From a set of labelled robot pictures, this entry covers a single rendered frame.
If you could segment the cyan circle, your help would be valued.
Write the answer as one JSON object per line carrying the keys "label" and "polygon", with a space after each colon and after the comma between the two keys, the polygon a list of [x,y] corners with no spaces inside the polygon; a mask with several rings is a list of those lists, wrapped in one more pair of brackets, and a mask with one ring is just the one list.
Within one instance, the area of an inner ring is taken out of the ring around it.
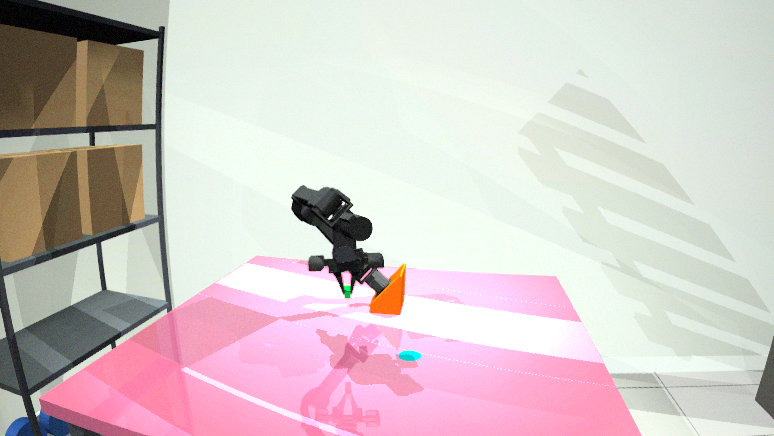
{"label": "cyan circle", "polygon": [[420,352],[415,352],[415,351],[402,351],[399,354],[399,358],[404,360],[404,361],[420,360],[421,356],[422,355],[421,355]]}

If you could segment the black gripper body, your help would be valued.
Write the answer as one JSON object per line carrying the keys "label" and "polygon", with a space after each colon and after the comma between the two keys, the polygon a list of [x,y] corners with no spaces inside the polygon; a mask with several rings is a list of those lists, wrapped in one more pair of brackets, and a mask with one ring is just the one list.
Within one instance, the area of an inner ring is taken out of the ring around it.
{"label": "black gripper body", "polygon": [[[356,240],[346,236],[334,236],[333,244],[338,243],[338,246],[346,246],[347,241],[352,241],[354,248],[356,249]],[[357,265],[357,270],[363,269],[364,265],[368,265],[371,269],[384,268],[384,258],[381,253],[367,253],[367,257],[364,257],[364,263]],[[310,255],[308,258],[308,270],[309,271],[321,271],[324,266],[329,267],[329,271],[337,271],[337,265],[333,262],[333,259],[325,259],[323,256]]]}

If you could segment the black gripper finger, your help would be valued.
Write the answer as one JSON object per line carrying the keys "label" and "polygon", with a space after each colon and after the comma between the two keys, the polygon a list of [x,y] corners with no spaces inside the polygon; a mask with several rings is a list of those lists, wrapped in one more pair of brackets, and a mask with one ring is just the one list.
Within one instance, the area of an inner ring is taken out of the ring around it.
{"label": "black gripper finger", "polygon": [[335,277],[337,278],[337,280],[339,282],[339,285],[340,285],[340,288],[342,290],[342,293],[343,293],[343,295],[345,295],[345,286],[344,286],[344,281],[343,281],[342,273],[339,272],[338,270],[337,271],[329,271],[329,273],[333,273],[335,275]]}
{"label": "black gripper finger", "polygon": [[356,281],[356,278],[357,278],[357,276],[359,275],[359,273],[363,273],[363,272],[364,272],[364,268],[363,268],[363,269],[360,269],[360,270],[356,270],[356,271],[351,271],[351,275],[350,275],[350,289],[351,289],[351,295],[353,295],[353,292],[352,292],[352,291],[353,291],[354,284],[355,284],[355,281]]}

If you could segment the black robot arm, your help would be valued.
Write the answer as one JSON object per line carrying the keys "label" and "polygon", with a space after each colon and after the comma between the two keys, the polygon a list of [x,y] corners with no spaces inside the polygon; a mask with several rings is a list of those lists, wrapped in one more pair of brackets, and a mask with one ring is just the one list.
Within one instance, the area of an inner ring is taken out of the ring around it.
{"label": "black robot arm", "polygon": [[[291,209],[298,219],[316,226],[332,244],[333,262],[336,263],[338,271],[348,271],[350,274],[351,271],[356,271],[357,265],[364,263],[367,252],[363,252],[362,248],[355,249],[352,241],[347,241],[346,246],[339,247],[338,243],[333,244],[333,235],[365,241],[373,231],[371,221],[354,214],[350,210],[354,206],[350,198],[334,187],[324,186],[316,190],[302,185],[291,198]],[[342,206],[343,202],[345,203]],[[363,268],[364,272],[359,273],[356,281],[359,284],[366,282],[376,292],[377,297],[390,284],[392,278],[387,279],[377,269],[372,269],[366,275],[371,268],[368,265]],[[366,277],[360,280],[365,275]]]}

